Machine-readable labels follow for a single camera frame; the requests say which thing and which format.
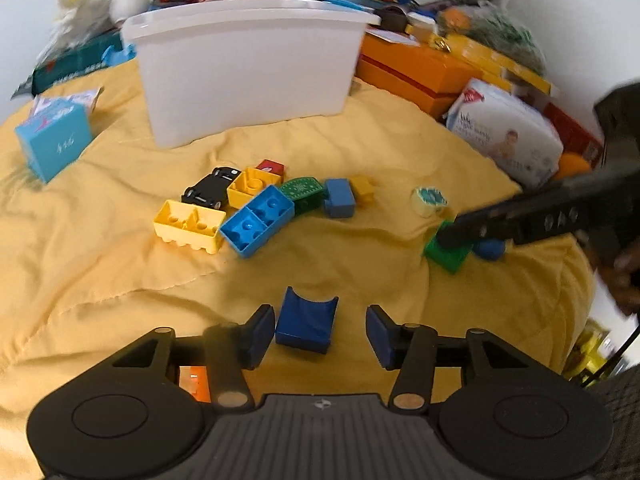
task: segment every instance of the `white plastic bin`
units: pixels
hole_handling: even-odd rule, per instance
[[[235,126],[340,113],[368,12],[310,0],[231,0],[128,19],[162,148]]]

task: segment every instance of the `yellow blanket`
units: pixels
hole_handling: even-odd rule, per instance
[[[13,132],[27,109],[0,129],[0,479],[40,478],[24,427],[51,390],[156,326],[194,335],[223,319],[244,322],[262,303],[277,312],[287,285],[310,300],[340,297],[332,346],[321,356],[272,344],[246,374],[256,396],[387,396],[395,374],[380,368],[367,343],[371,303],[441,335],[484,327],[562,367],[592,295],[580,249],[565,237],[510,248],[497,263],[471,255],[453,276],[429,263],[422,248],[434,224],[412,211],[414,187],[439,188],[456,211],[516,187],[415,105],[356,81],[339,116],[235,128],[158,150],[135,62],[48,95],[98,86],[105,91],[92,115],[97,137],[45,186]],[[227,244],[210,255],[154,235],[165,199],[179,200],[215,166],[264,158],[285,164],[288,178],[370,176],[376,201],[352,219],[320,211],[295,218],[247,260]],[[458,384],[458,371],[438,374],[434,400]]]

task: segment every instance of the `white box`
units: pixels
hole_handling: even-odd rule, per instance
[[[558,171],[562,141],[535,108],[478,79],[453,103],[447,128],[527,189],[542,186]]]
[[[379,17],[310,0],[226,0],[129,18],[149,120],[162,148],[235,126],[344,107],[367,24]]]

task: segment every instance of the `blue building block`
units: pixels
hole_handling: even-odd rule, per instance
[[[474,254],[478,258],[489,262],[497,262],[506,251],[507,244],[504,240],[481,240],[473,247]]]
[[[294,203],[275,186],[267,186],[229,220],[222,224],[220,232],[247,258],[294,216]]]
[[[31,171],[48,182],[93,140],[82,105],[53,102],[15,129]]]
[[[108,46],[102,53],[102,62],[107,66],[117,66],[136,57],[136,48],[132,44],[123,47],[121,51],[116,51],[113,46]]]
[[[276,325],[276,343],[326,354],[337,306],[337,296],[324,303],[309,301],[288,286]]]
[[[328,198],[324,211],[331,218],[351,218],[356,211],[356,199],[346,178],[329,178],[324,183]]]

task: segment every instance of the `teal box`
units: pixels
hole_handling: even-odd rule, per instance
[[[45,183],[76,160],[93,140],[84,107],[62,100],[29,118],[15,133],[28,166]]]

